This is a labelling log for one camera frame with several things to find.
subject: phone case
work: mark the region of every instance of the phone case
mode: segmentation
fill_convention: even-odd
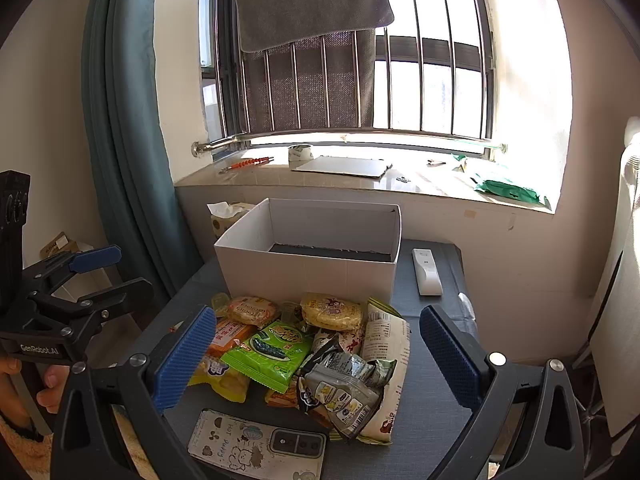
[[[326,436],[203,410],[188,451],[203,462],[260,480],[317,480]]]

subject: metal railing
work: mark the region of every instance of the metal railing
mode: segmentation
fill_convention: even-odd
[[[232,144],[239,144],[258,137],[265,136],[282,136],[290,134],[312,134],[312,133],[339,133],[339,134],[396,134],[407,136],[425,136],[434,137],[437,139],[455,140],[468,145],[480,146],[484,148],[485,155],[489,155],[489,150],[501,150],[506,151],[506,145],[500,142],[495,142],[490,139],[490,122],[488,117],[490,115],[489,99],[488,97],[488,78],[487,78],[487,66],[486,66],[486,42],[490,41],[490,38],[486,37],[486,31],[482,26],[482,19],[486,18],[486,9],[483,9],[484,1],[474,0],[476,8],[476,19],[478,22],[478,35],[479,35],[479,71],[481,73],[481,119],[480,119],[480,135],[476,137],[465,137],[454,133],[454,117],[456,109],[456,43],[453,41],[451,18],[449,13],[448,0],[444,0],[444,7],[447,17],[447,27],[449,31],[449,67],[451,74],[451,115],[450,115],[450,127],[449,133],[437,133],[424,130],[424,53],[422,46],[422,36],[420,34],[420,22],[418,16],[417,0],[413,0],[415,11],[415,23],[416,23],[416,48],[417,57],[420,69],[418,70],[419,81],[419,95],[420,95],[420,113],[419,113],[419,129],[418,130],[405,130],[393,128],[393,92],[392,92],[392,78],[391,78],[391,52],[390,52],[390,40],[388,29],[384,28],[384,51],[385,51],[385,65],[386,65],[386,110],[387,110],[387,128],[373,128],[370,126],[362,126],[361,118],[361,101],[360,101],[360,74],[358,66],[358,45],[356,32],[352,32],[351,43],[353,48],[353,77],[354,77],[354,106],[356,110],[356,125],[353,128],[334,128],[331,126],[330,117],[330,95],[328,85],[327,74],[327,56],[326,56],[326,38],[320,36],[319,38],[319,50],[321,57],[321,76],[322,76],[322,91],[323,91],[323,103],[324,103],[324,116],[325,116],[325,128],[313,128],[305,129],[301,127],[300,121],[300,96],[298,89],[298,67],[296,60],[296,46],[294,43],[289,45],[290,60],[291,60],[291,77],[293,81],[293,97],[295,104],[296,126],[294,130],[278,130],[276,131],[273,100],[272,100],[272,88],[271,88],[271,73],[270,73],[270,55],[268,51],[263,51],[264,58],[264,78],[266,83],[266,95],[268,104],[268,123],[270,131],[267,132],[252,132],[251,130],[251,117],[250,106],[247,99],[247,81],[246,81],[246,68],[244,65],[244,55],[239,47],[238,43],[238,95],[242,101],[242,108],[244,110],[244,125],[241,125],[241,131],[235,135],[229,136],[226,125],[225,116],[225,103],[222,99],[221,80],[220,80],[220,50],[219,50],[219,37],[218,37],[218,0],[212,0],[212,28],[213,28],[213,54],[214,54],[214,69],[216,76],[216,94],[218,98],[218,111],[220,114],[220,122],[222,125],[223,138],[214,140],[211,142],[195,142],[192,146],[192,153],[194,156],[203,155],[213,150],[225,148]]]

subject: roll of tape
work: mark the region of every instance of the roll of tape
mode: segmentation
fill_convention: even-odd
[[[308,162],[313,160],[311,144],[296,144],[289,146],[289,162]]]

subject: fuzzy beige fabric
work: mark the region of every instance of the fuzzy beige fabric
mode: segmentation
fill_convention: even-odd
[[[133,426],[124,416],[114,410],[122,438],[129,450],[131,459],[136,465],[138,474],[145,480],[159,480],[158,475],[149,463],[140,442],[133,431]],[[33,480],[49,480],[49,464],[51,462],[52,436],[46,436],[44,441],[36,442],[24,438],[9,428],[0,416],[0,433],[9,448],[14,452],[25,471]]]

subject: white remote control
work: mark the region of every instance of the white remote control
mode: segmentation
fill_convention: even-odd
[[[438,268],[429,249],[414,249],[415,279],[421,296],[442,296]]]

